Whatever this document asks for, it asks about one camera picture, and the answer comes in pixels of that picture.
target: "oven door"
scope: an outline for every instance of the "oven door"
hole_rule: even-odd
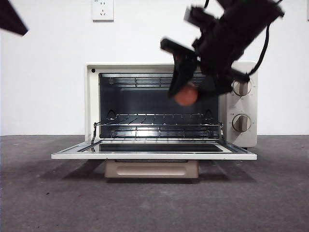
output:
[[[52,159],[256,160],[256,154],[229,142],[206,139],[102,139],[52,154]]]

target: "concrete floor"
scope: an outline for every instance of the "concrete floor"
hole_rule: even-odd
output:
[[[309,231],[309,136],[260,136],[258,161],[202,161],[197,181],[50,159],[83,138],[1,137],[2,232]]]

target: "oven control knob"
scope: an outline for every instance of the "oven control knob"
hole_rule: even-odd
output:
[[[236,115],[233,118],[232,125],[238,132],[246,132],[251,126],[251,120],[247,115]]]
[[[250,92],[250,90],[251,90],[250,81],[247,83],[240,83],[238,81],[235,81],[233,83],[233,91],[239,96],[247,95]]]

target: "robotic arm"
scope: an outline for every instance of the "robotic arm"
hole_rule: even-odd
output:
[[[174,56],[174,74],[169,88],[169,97],[174,97],[193,77],[199,66],[206,78],[198,88],[197,100],[232,91],[234,80],[249,82],[261,64],[269,39],[269,25],[284,12],[273,0],[217,0],[224,8],[220,19],[205,13],[201,7],[191,7],[184,19],[200,28],[201,37],[196,39],[193,50],[169,39],[161,41],[161,49]],[[267,28],[266,42],[260,59],[249,73],[232,69],[251,42]]]

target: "wall outlet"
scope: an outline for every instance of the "wall outlet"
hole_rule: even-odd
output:
[[[93,21],[114,21],[114,0],[92,0]]]

